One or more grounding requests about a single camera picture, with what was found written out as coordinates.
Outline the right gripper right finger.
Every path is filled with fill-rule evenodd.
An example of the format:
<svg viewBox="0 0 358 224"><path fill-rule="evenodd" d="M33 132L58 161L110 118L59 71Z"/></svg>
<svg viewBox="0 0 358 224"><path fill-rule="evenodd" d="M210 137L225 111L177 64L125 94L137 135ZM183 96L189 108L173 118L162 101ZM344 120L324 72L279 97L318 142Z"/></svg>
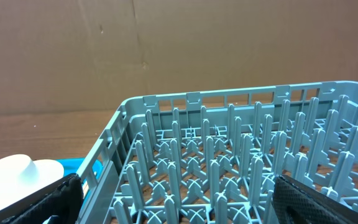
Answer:
<svg viewBox="0 0 358 224"><path fill-rule="evenodd" d="M287 175L275 179L272 198L279 224L358 223L358 212Z"/></svg>

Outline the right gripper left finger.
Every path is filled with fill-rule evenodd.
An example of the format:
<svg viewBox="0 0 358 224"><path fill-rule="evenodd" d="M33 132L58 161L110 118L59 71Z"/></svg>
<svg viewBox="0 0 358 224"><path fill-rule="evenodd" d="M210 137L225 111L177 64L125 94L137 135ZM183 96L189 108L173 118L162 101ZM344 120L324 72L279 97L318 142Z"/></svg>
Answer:
<svg viewBox="0 0 358 224"><path fill-rule="evenodd" d="M0 210L0 223L75 224L83 202L81 177L71 173Z"/></svg>

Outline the small white cup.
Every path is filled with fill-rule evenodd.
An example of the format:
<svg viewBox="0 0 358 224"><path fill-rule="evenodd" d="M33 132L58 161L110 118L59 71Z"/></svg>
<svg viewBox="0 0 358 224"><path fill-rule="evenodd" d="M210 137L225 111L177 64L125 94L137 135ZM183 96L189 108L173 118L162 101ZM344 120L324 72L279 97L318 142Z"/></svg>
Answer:
<svg viewBox="0 0 358 224"><path fill-rule="evenodd" d="M39 181L40 172L35 162L25 154L0 159L0 185L32 185Z"/></svg>

